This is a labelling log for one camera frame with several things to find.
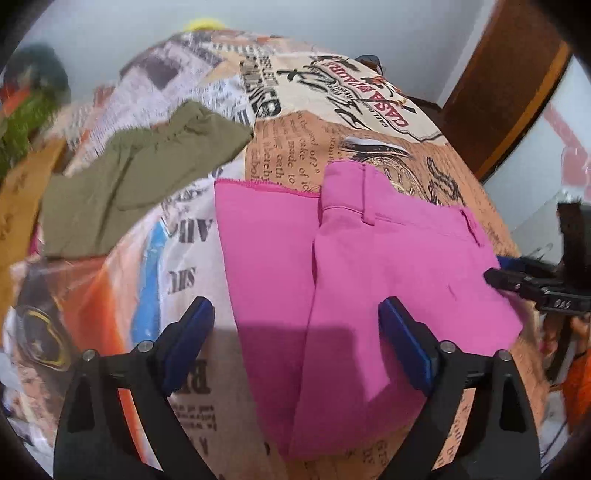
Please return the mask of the brown wooden door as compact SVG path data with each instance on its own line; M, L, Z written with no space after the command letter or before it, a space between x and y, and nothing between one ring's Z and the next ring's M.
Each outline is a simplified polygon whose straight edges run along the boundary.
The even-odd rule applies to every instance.
M498 1L442 110L442 131L479 180L512 152L556 90L571 49L532 1Z

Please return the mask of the olive green pants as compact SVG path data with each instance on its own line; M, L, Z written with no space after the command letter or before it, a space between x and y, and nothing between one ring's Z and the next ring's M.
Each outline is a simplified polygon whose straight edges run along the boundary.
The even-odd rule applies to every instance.
M71 177L55 174L42 198L47 257L107 254L162 200L235 159L252 129L194 101L153 128L122 130Z

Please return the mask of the pink pants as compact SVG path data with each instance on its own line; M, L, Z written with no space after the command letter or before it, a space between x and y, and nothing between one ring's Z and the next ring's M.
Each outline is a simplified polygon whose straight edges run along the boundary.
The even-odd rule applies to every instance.
M422 409L380 333L384 299L468 353L508 348L521 331L485 282L497 258L472 212L404 195L372 165L332 162L318 193L236 180L214 193L256 413L284 457L344 453Z

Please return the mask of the green storage bag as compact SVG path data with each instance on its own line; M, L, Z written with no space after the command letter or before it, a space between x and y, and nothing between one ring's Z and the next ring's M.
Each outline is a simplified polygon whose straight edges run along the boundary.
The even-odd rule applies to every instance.
M31 141L57 110L53 95L21 89L1 108L1 180L31 150Z

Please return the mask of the newspaper print bedspread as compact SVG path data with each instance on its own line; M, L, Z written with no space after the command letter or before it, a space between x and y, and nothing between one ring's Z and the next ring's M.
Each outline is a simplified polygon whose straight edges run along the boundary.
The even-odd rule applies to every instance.
M168 398L219 479L376 479L424 405L378 327L396 295L470 353L508 349L541 420L533 310L483 278L517 248L427 115L362 63L230 30L150 47L82 107L1 117L1 414L53 473L85 350L124 354L204 296Z

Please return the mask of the dark grey plush pillow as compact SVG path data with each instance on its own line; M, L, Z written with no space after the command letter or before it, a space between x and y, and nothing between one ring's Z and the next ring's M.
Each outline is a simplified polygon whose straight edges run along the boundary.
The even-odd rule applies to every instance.
M59 105L71 100L66 70L48 44L36 43L17 49L6 64L3 79L10 87L46 93Z

